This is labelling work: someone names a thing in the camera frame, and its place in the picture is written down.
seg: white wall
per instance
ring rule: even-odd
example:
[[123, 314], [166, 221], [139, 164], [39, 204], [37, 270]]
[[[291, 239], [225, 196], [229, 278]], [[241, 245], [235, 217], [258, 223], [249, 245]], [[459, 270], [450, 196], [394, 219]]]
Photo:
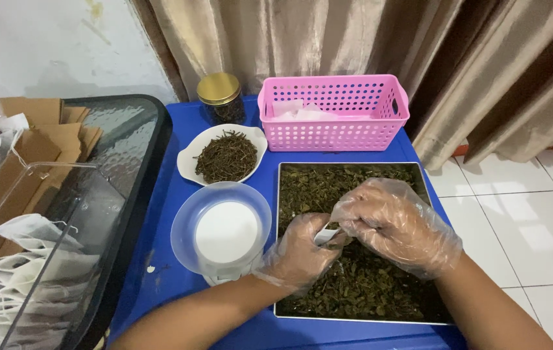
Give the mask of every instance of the white wall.
[[177, 97], [126, 0], [0, 0], [0, 96]]

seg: dried tea leaves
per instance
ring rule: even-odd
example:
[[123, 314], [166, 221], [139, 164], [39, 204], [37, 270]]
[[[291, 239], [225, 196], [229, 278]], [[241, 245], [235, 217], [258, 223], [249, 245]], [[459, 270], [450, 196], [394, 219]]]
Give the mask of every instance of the dried tea leaves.
[[198, 160], [196, 174], [203, 174], [207, 183], [239, 181], [255, 168], [257, 147], [241, 132], [224, 131], [194, 158]]
[[[296, 164], [282, 166], [278, 232], [304, 212], [332, 212], [339, 198], [367, 178], [415, 184], [410, 171], [390, 164]], [[419, 280], [353, 240], [303, 297], [276, 304], [279, 316], [350, 320], [451, 322], [432, 282]]]

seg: pink plastic basket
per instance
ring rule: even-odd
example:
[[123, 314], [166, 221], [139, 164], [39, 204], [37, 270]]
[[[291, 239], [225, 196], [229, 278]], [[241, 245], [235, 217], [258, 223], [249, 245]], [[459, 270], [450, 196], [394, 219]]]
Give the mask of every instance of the pink plastic basket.
[[[339, 117], [273, 121], [272, 103], [291, 99]], [[408, 95], [390, 74], [267, 78], [257, 103], [270, 151], [384, 151], [410, 116]]]

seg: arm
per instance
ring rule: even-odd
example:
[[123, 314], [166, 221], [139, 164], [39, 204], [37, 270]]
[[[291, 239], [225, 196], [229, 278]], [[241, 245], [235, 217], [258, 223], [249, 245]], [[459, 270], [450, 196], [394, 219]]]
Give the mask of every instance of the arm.
[[463, 252], [455, 269], [435, 280], [456, 325], [474, 349], [549, 349], [553, 341]]
[[133, 324], [111, 349], [207, 349], [289, 293], [250, 274], [156, 309]]
[[328, 242], [331, 249], [313, 241], [329, 218], [328, 214], [297, 216], [253, 274], [152, 311], [123, 333], [111, 349], [207, 349], [266, 306], [309, 288], [343, 248], [342, 235]]
[[401, 269], [434, 280], [470, 346], [553, 350], [545, 331], [463, 252], [462, 240], [404, 181], [367, 179], [331, 219]]

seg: glass jar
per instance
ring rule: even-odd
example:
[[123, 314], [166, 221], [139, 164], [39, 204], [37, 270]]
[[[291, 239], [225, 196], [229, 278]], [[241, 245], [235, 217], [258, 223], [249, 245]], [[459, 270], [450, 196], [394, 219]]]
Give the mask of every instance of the glass jar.
[[197, 94], [214, 125], [242, 124], [246, 120], [240, 82], [235, 76], [224, 72], [208, 74], [198, 83]]

